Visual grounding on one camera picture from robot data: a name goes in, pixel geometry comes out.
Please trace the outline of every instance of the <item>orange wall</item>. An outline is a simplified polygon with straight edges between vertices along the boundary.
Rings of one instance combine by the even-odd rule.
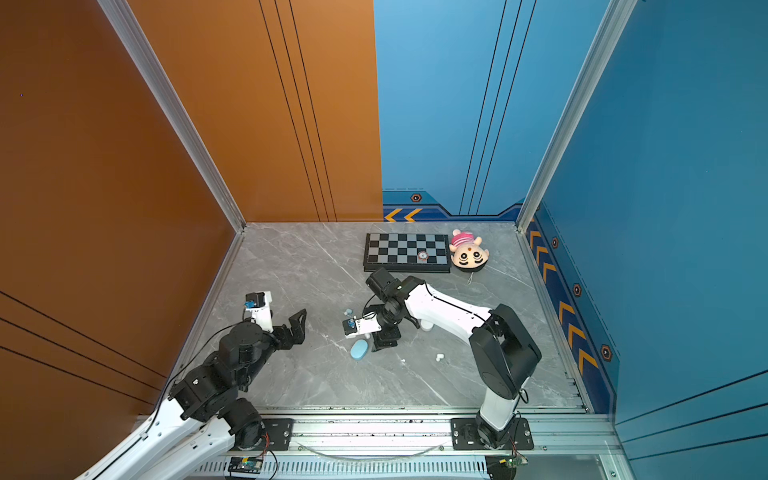
[[[96,1],[5,2],[0,65],[0,465],[69,479],[152,410],[233,231]]]
[[[381,220],[372,0],[129,3],[246,220]]]

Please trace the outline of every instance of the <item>marble tabletop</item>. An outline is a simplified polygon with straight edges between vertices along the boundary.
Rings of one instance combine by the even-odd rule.
[[[275,325],[307,309],[306,340],[275,352],[250,390],[241,393],[255,406],[476,408],[485,384],[469,345],[458,337],[439,327],[424,332],[403,322],[397,347],[369,351],[355,361],[349,349],[357,339],[345,339],[341,325],[345,309],[359,314],[371,297],[365,284],[369,273],[362,270],[366,233],[450,234],[455,228],[483,237],[483,247],[491,252],[487,267],[469,285],[469,275],[458,269],[412,275],[468,303],[491,308],[504,303],[515,309],[543,357],[526,388],[528,406],[581,406],[511,223],[250,223],[201,342],[240,318],[246,293],[270,290]],[[217,338],[207,351],[218,344]],[[438,353],[445,355],[440,362],[435,360]]]

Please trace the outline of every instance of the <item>checkered board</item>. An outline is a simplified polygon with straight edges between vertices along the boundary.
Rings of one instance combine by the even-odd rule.
[[[434,233],[368,233],[362,261],[366,272],[382,266],[390,272],[451,271],[448,235]]]

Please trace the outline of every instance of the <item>light blue pill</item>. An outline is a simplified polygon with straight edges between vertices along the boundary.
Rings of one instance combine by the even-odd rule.
[[[355,342],[354,345],[352,345],[352,349],[349,351],[349,354],[352,355],[352,358],[355,360],[360,360],[364,356],[366,356],[366,353],[368,352],[368,342],[365,340],[358,340]]]

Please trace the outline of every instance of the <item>black line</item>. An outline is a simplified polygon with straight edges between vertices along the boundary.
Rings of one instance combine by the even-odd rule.
[[[662,456],[662,455],[669,455],[670,453],[687,452],[688,450],[704,449],[706,447],[715,447],[715,446],[718,446],[718,445],[725,445],[727,443],[742,442],[744,440],[761,439],[762,437],[768,437],[768,433],[761,433],[759,435],[752,435],[752,436],[749,436],[749,437],[742,437],[740,439],[724,440],[722,442],[707,443],[706,445],[699,445],[699,446],[695,446],[695,447],[688,447],[687,449],[678,449],[678,450],[672,450],[670,452],[654,453],[652,455],[643,455],[641,457],[627,458],[627,460],[632,461],[632,460],[641,460],[643,458],[659,457],[659,456]]]
[[[507,94],[507,103],[504,105],[504,113],[502,114],[502,122],[498,126],[498,133],[496,134],[496,142],[493,144],[493,151],[491,152],[491,160],[488,161],[488,169],[485,171],[485,179],[482,183],[482,190],[480,191],[480,198],[478,199],[478,207],[475,210],[475,214],[480,211],[480,202],[482,202],[482,195],[485,193],[485,184],[488,183],[488,174],[491,172],[491,164],[493,163],[493,156],[496,154],[496,145],[498,145],[498,138],[502,135],[502,127],[504,126],[504,117],[507,115],[507,107],[509,106],[509,98],[512,96],[512,87],[515,86],[515,79],[518,77],[518,68],[520,68],[520,59],[523,58],[523,49],[525,48],[525,40],[528,39],[528,30],[531,29],[531,20],[533,20],[533,12],[536,9],[536,1],[533,2],[533,8],[531,8],[531,17],[528,19],[528,27],[525,29],[525,37],[523,37],[523,45],[520,47],[520,55],[518,56],[518,64],[515,66],[515,74],[512,75],[512,84],[509,85],[509,93]]]
[[[273,45],[272,43],[272,35],[270,34],[270,27],[266,24],[266,15],[264,14],[264,7],[261,5],[261,0],[259,0],[259,8],[261,9],[261,18],[264,19],[264,28],[266,28],[266,36],[270,40],[270,47],[272,47],[272,56],[275,58],[275,66],[277,67],[277,76],[280,77],[280,85],[283,86],[283,95],[285,95],[285,98],[286,98],[286,106],[288,107],[288,115],[290,115],[290,123],[293,125],[293,134],[296,135],[296,145],[299,147],[299,154],[301,155],[301,161],[304,164],[304,173],[306,174],[306,182],[310,185],[310,194],[312,194],[312,203],[315,204],[315,213],[317,214],[317,221],[320,222],[322,220],[320,219],[320,211],[317,210],[317,201],[315,200],[315,191],[312,189],[312,181],[310,180],[310,171],[306,169],[306,160],[304,160],[304,152],[301,151],[301,142],[299,142],[299,132],[296,130],[296,123],[293,121],[293,112],[290,110],[290,103],[288,103],[288,93],[286,92],[286,86],[283,83],[283,74],[280,73],[280,64],[277,63],[277,54],[275,53],[275,45]]]
[[[687,402],[688,400],[693,400],[693,399],[698,398],[700,396],[704,396],[707,393],[716,392],[717,390],[724,389],[724,388],[729,387],[731,385],[736,385],[737,383],[743,382],[744,380],[753,379],[756,376],[765,375],[766,373],[768,373],[768,370],[763,370],[762,372],[754,373],[753,375],[750,375],[750,376],[745,376],[742,379],[734,380],[734,381],[732,381],[730,383],[726,383],[725,385],[721,385],[719,387],[707,390],[706,392],[697,393],[696,395],[690,396],[690,397],[688,397],[686,399],[677,400],[676,402],[672,402],[669,405],[665,405],[663,407],[659,407],[657,409],[650,410],[649,412],[641,413],[640,415],[636,415],[636,416],[632,417],[631,419],[626,419],[626,420],[622,420],[620,422],[616,422],[616,425],[621,425],[622,423],[626,423],[626,422],[630,422],[630,421],[635,420],[635,419],[639,419],[642,416],[650,415],[651,413],[658,412],[659,410],[664,410],[664,409],[669,408],[671,406],[675,406],[675,405],[678,405],[680,403]]]
[[[478,142],[478,133],[480,131],[480,120],[482,120],[482,111],[485,108],[485,97],[488,95],[488,85],[491,83],[491,72],[493,71],[493,61],[496,59],[496,48],[498,47],[498,37],[502,34],[502,23],[504,23],[504,12],[507,10],[507,0],[504,0],[502,8],[502,19],[498,22],[498,33],[496,34],[496,43],[493,45],[493,55],[491,56],[491,67],[488,69],[488,80],[485,81],[485,93],[482,95],[482,104],[480,105],[480,116],[478,117],[478,127],[475,130],[475,141],[472,142],[472,153],[469,154],[469,166],[467,167],[467,177],[464,180],[464,192],[462,193],[462,202],[458,206],[458,212],[462,212],[464,207],[464,196],[467,194],[467,183],[469,182],[469,172],[472,171],[472,157],[475,155],[475,145]]]
[[[0,316],[0,320],[1,320],[1,321],[3,321],[3,322],[6,322],[8,325],[13,325],[13,326],[15,326],[16,328],[18,328],[18,329],[20,329],[20,330],[24,330],[26,333],[29,333],[29,334],[31,334],[31,335],[34,335],[34,336],[38,337],[39,339],[43,339],[43,340],[45,340],[46,342],[49,342],[49,343],[53,343],[54,345],[56,345],[56,346],[58,346],[58,347],[61,347],[62,349],[64,349],[64,350],[67,350],[68,352],[72,352],[72,353],[74,353],[74,354],[75,354],[75,355],[77,355],[77,356],[81,356],[81,357],[83,357],[84,359],[87,359],[87,360],[91,360],[93,363],[97,363],[98,365],[101,365],[101,366],[103,366],[105,369],[110,369],[110,370],[112,370],[113,372],[119,373],[119,374],[120,374],[120,375],[122,375],[122,376],[126,376],[126,377],[128,377],[129,379],[131,379],[131,380],[135,380],[136,382],[142,383],[142,384],[144,384],[144,385],[146,385],[146,386],[148,386],[148,387],[150,387],[150,388],[152,388],[152,389],[155,389],[155,390],[157,390],[158,392],[160,392],[160,389],[159,389],[159,388],[157,388],[156,386],[152,386],[152,385],[150,385],[149,383],[146,383],[146,382],[142,382],[141,380],[139,380],[139,379],[136,379],[136,378],[134,378],[134,377],[132,377],[132,376],[128,375],[127,373],[123,373],[123,372],[121,372],[121,371],[120,371],[120,370],[118,370],[118,369],[113,369],[113,368],[112,368],[112,367],[110,367],[109,365],[105,365],[104,363],[101,363],[101,362],[99,362],[98,360],[92,359],[92,358],[91,358],[91,357],[89,357],[89,356],[83,355],[82,353],[79,353],[79,352],[75,352],[75,351],[74,351],[73,349],[71,349],[71,348],[68,348],[68,347],[66,347],[66,346],[63,346],[63,345],[62,345],[62,344],[60,344],[60,343],[56,343],[56,342],[54,342],[54,341],[53,341],[53,340],[51,340],[51,339],[47,339],[47,338],[45,338],[45,337],[44,337],[44,336],[42,336],[42,335],[38,335],[37,333],[35,333],[35,332],[32,332],[31,330],[27,330],[27,329],[26,329],[26,328],[24,328],[23,326],[19,326],[19,325],[16,325],[16,324],[15,324],[15,323],[13,323],[12,321],[10,321],[10,320],[6,320],[6,319],[2,318],[1,316]]]
[[[304,69],[304,80],[306,81],[306,91],[307,93],[310,94],[310,107],[312,108],[312,116],[315,119],[315,131],[317,132],[317,142],[320,144],[320,157],[323,159],[323,169],[326,171],[326,182],[328,182],[328,194],[331,197],[331,208],[333,208],[333,218],[338,222],[339,218],[336,215],[336,203],[333,201],[333,189],[331,188],[331,180],[330,178],[328,178],[328,167],[326,166],[326,154],[325,152],[323,152],[323,139],[320,137],[320,127],[317,124],[317,115],[315,114],[315,104],[312,102],[312,90],[310,89],[310,79],[306,76],[306,66],[304,64],[304,53],[301,52],[301,41],[299,41],[299,29],[296,27],[296,17],[293,16],[293,3],[291,2],[291,0],[288,0],[288,5],[290,6],[290,16],[293,19],[293,30],[296,32],[296,43],[299,45],[299,56],[301,57],[301,68]]]
[[[653,436],[653,435],[658,435],[660,433],[671,432],[672,430],[682,429],[684,427],[690,427],[691,425],[696,425],[696,424],[699,424],[699,423],[709,422],[710,420],[722,419],[723,417],[727,417],[727,416],[730,416],[730,415],[736,415],[737,413],[749,412],[750,410],[754,410],[754,409],[761,409],[764,406],[768,406],[768,402],[761,403],[759,405],[755,405],[755,406],[751,406],[751,407],[746,407],[745,409],[741,409],[741,410],[735,410],[733,412],[723,413],[721,415],[715,415],[714,417],[710,417],[708,419],[697,420],[696,422],[686,423],[685,425],[679,425],[677,427],[672,427],[671,429],[660,430],[659,432],[649,433],[648,435],[642,435],[642,436],[639,436],[639,437],[635,437],[633,439],[622,440],[621,443],[633,442],[634,440],[645,439],[646,437],[650,437],[650,436]]]
[[[130,360],[130,361],[132,361],[133,363],[135,363],[136,365],[142,366],[142,367],[144,367],[145,369],[149,370],[150,372],[152,372],[152,373],[156,373],[156,374],[158,374],[159,376],[161,376],[161,377],[163,377],[163,378],[166,378],[166,376],[165,376],[165,375],[163,375],[162,373],[160,373],[160,372],[156,372],[155,370],[153,370],[153,369],[149,368],[148,366],[146,366],[146,365],[143,365],[143,364],[141,364],[141,363],[137,362],[136,360],[132,359],[130,356],[124,355],[124,354],[122,354],[122,353],[118,352],[117,350],[115,350],[115,349],[113,349],[113,348],[111,348],[111,347],[109,347],[109,346],[106,346],[105,344],[103,344],[103,343],[99,342],[98,340],[96,340],[96,339],[92,339],[90,336],[88,336],[88,335],[85,335],[85,334],[84,334],[84,333],[82,333],[82,332],[78,332],[76,329],[74,329],[74,328],[70,327],[70,326],[69,326],[69,325],[67,325],[66,323],[63,323],[63,322],[59,322],[59,321],[58,321],[58,320],[56,320],[54,317],[52,317],[52,316],[50,316],[50,315],[47,315],[47,314],[45,314],[45,313],[41,312],[40,310],[38,310],[38,309],[34,308],[33,306],[30,306],[30,305],[28,305],[27,303],[24,303],[24,302],[22,302],[22,301],[21,301],[21,300],[19,300],[18,298],[15,298],[15,297],[13,297],[13,296],[10,296],[10,295],[8,295],[6,292],[3,292],[3,291],[0,291],[0,293],[1,293],[1,294],[3,294],[4,296],[7,296],[9,299],[13,300],[14,302],[18,303],[19,305],[23,305],[23,306],[26,306],[27,308],[29,308],[29,309],[30,309],[30,310],[32,310],[33,312],[35,312],[35,313],[39,313],[40,315],[43,315],[45,318],[47,318],[47,319],[51,320],[52,322],[56,322],[56,323],[58,323],[59,325],[63,326],[64,328],[66,328],[66,329],[69,329],[69,330],[71,330],[72,332],[75,332],[75,333],[77,333],[79,336],[83,336],[83,337],[85,337],[85,338],[89,339],[90,341],[92,341],[93,343],[97,343],[98,345],[100,345],[100,346],[103,346],[105,349],[109,350],[110,352],[113,352],[113,353],[117,353],[119,356],[123,357],[124,359]]]
[[[493,127],[493,117],[496,114],[496,104],[498,103],[498,94],[502,91],[502,84],[504,83],[504,73],[507,71],[507,61],[509,60],[509,52],[510,50],[512,50],[512,41],[515,40],[515,31],[518,28],[518,19],[520,18],[520,8],[522,6],[523,6],[523,0],[520,0],[520,5],[518,5],[518,14],[515,16],[515,25],[512,27],[512,36],[509,38],[509,46],[507,47],[507,56],[504,59],[504,68],[502,69],[502,79],[498,81],[498,89],[496,90],[496,99],[493,101],[493,110],[491,111],[491,121],[489,121],[488,123],[488,131],[485,132],[485,143],[482,146],[482,153],[480,154],[480,164],[478,165],[478,174],[477,174],[477,177],[475,177],[475,186],[472,188],[472,197],[469,199],[469,207],[467,209],[467,214],[469,214],[469,211],[472,209],[472,201],[475,199],[475,191],[477,190],[477,187],[478,187],[478,179],[480,178],[480,170],[482,169],[482,158],[485,156],[485,148],[488,146],[488,138],[491,136],[491,128]],[[498,129],[499,131],[502,130],[501,125],[499,125]]]
[[[299,93],[299,85],[296,83],[296,74],[293,73],[293,63],[290,60],[290,51],[288,50],[288,41],[286,40],[286,31],[283,29],[283,20],[280,18],[280,9],[277,7],[277,0],[275,1],[275,10],[277,10],[277,22],[280,24],[280,31],[283,33],[283,44],[286,46],[286,55],[288,55],[288,66],[290,67],[290,74],[293,77],[293,88],[296,89],[296,100],[299,102],[299,111],[301,112],[301,119],[304,122],[304,131],[306,132],[306,142],[310,145],[310,155],[312,155],[312,165],[315,166],[315,176],[317,177],[317,187],[320,189],[320,199],[323,201],[323,209],[326,211],[326,218],[329,219],[328,207],[326,206],[326,196],[323,194],[323,184],[320,183],[320,172],[317,170],[317,162],[315,161],[315,151],[312,148],[312,139],[310,138],[310,130],[306,126],[306,117],[304,116],[304,107],[301,105],[301,94]]]
[[[30,357],[30,356],[27,356],[27,355],[25,355],[25,354],[23,354],[23,353],[19,353],[19,352],[16,352],[15,350],[11,350],[11,349],[9,349],[8,347],[5,347],[5,346],[2,346],[2,345],[0,345],[0,349],[3,349],[3,350],[5,350],[5,351],[7,351],[7,352],[10,352],[10,353],[15,353],[16,355],[18,355],[18,356],[22,356],[22,357],[26,358],[27,360],[31,360],[31,361],[33,361],[33,362],[41,363],[42,365],[45,365],[45,366],[49,366],[49,367],[51,367],[51,368],[52,368],[52,369],[54,369],[54,370],[58,370],[59,372],[64,372],[64,373],[67,373],[68,375],[72,375],[73,377],[77,377],[77,378],[79,378],[79,379],[81,379],[81,380],[85,380],[86,382],[90,382],[90,383],[93,383],[94,385],[103,386],[103,387],[104,387],[104,388],[106,388],[107,390],[111,390],[112,392],[120,393],[121,395],[125,395],[125,396],[127,396],[127,397],[130,397],[130,398],[132,398],[132,399],[134,399],[134,400],[138,400],[139,402],[144,402],[144,403],[146,403],[147,405],[150,405],[150,406],[152,405],[152,404],[151,404],[151,403],[149,403],[147,400],[143,400],[143,399],[140,399],[140,398],[138,398],[138,397],[135,397],[135,396],[133,396],[133,395],[129,395],[129,394],[127,394],[126,392],[121,392],[120,390],[117,390],[117,389],[113,389],[112,387],[110,387],[110,386],[106,386],[106,385],[103,385],[103,384],[101,384],[101,383],[99,383],[99,382],[94,382],[94,381],[93,381],[93,380],[91,380],[91,379],[86,379],[86,378],[85,378],[85,377],[83,377],[83,376],[79,376],[77,373],[72,373],[72,372],[69,372],[69,371],[67,371],[67,370],[64,370],[64,369],[60,369],[60,368],[58,368],[57,366],[53,366],[53,365],[51,365],[50,363],[46,363],[46,362],[43,362],[42,360],[38,360],[38,359],[32,358],[32,357]]]

